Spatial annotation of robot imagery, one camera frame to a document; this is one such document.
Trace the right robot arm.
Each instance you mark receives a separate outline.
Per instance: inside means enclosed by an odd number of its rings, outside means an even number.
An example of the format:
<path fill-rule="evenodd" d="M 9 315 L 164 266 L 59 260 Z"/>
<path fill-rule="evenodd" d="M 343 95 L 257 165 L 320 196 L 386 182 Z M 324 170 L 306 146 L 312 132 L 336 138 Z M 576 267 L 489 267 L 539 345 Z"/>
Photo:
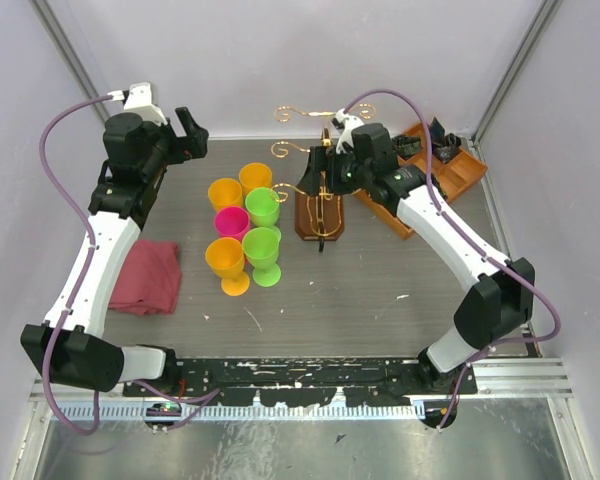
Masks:
<path fill-rule="evenodd" d="M 533 312 L 535 270 L 512 261 L 473 231 L 446 203 L 437 179 L 399 160 L 388 130 L 358 118 L 337 124 L 337 143 L 310 147 L 297 187 L 308 195 L 361 190 L 419 234 L 450 268 L 465 296 L 452 327 L 418 356 L 424 390 L 439 394 L 471 357 L 526 323 Z"/>

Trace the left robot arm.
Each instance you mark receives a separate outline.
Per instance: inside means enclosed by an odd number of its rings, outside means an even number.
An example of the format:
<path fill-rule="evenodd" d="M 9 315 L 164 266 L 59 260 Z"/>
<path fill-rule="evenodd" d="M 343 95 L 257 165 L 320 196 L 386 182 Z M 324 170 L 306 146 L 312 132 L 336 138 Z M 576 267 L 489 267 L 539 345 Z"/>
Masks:
<path fill-rule="evenodd" d="M 158 396 L 174 393 L 181 368 L 174 350 L 154 345 L 119 347 L 105 340 L 114 286 L 138 239 L 169 166 L 206 156 L 208 131 L 186 107 L 170 120 L 152 121 L 126 110 L 105 123 L 107 158 L 83 214 L 86 236 L 70 275 L 46 318 L 25 325 L 20 343 L 47 384 L 108 392 L 143 380 Z"/>

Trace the green wine glass back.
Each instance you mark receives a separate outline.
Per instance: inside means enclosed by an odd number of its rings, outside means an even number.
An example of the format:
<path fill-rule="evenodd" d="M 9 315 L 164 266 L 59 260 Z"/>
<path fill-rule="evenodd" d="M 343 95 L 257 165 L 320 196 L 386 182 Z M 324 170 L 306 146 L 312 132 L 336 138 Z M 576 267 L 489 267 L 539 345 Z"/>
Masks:
<path fill-rule="evenodd" d="M 252 190 L 245 198 L 251 222 L 257 227 L 273 227 L 280 216 L 279 196 L 269 187 Z"/>

